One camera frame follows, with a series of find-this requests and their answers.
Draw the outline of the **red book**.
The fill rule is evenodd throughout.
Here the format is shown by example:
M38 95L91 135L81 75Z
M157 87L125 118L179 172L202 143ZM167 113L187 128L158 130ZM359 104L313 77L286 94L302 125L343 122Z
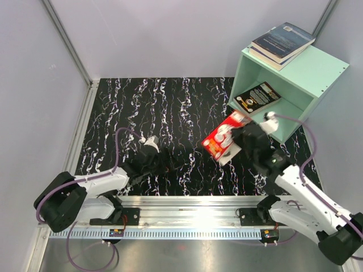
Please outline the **red book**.
M201 144L216 162L224 166L241 150L233 141L232 130L242 128L250 121L249 117L235 110Z

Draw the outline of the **black paperback book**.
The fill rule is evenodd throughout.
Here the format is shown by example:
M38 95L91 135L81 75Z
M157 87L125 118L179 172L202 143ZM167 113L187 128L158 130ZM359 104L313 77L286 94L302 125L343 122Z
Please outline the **black paperback book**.
M252 116L278 102L282 97L272 86L263 82L234 97L238 109Z

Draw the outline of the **blue orange paperback book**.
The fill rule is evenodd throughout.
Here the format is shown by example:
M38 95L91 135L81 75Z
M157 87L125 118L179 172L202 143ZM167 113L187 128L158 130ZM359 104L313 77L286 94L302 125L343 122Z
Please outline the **blue orange paperback book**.
M290 62L292 62L292 60L294 60L298 56L298 54L295 54L292 57L288 58L287 60L278 63L274 61L272 58L263 54L261 51L255 49L253 46L249 47L249 54L261 60L262 62L264 62L265 64L274 68L277 71L281 71L285 66L287 66Z

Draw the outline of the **dark blue hardcover book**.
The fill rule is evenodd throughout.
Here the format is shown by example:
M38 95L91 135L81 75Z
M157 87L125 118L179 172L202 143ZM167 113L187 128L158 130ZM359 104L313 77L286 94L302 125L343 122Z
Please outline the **dark blue hardcover book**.
M251 46L281 63L315 41L315 37L288 22L270 29L251 42Z

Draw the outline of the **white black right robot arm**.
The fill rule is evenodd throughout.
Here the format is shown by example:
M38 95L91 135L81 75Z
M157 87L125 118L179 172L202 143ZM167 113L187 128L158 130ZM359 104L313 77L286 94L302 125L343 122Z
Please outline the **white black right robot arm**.
M258 221L263 225L281 223L303 234L336 265L352 258L362 247L362 213L352 214L317 188L283 150L270 145L260 125L252 122L233 129L231 134L255 169L304 207L301 211L269 195L256 207Z

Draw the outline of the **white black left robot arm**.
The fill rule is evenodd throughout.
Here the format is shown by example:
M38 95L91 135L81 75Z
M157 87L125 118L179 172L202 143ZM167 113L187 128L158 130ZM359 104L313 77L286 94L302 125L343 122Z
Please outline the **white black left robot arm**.
M123 163L100 173L72 176L68 171L58 174L38 196L33 206L36 219L59 232L76 219L87 197L120 190L137 183L146 175L162 175L177 169L177 161L169 150L148 147Z

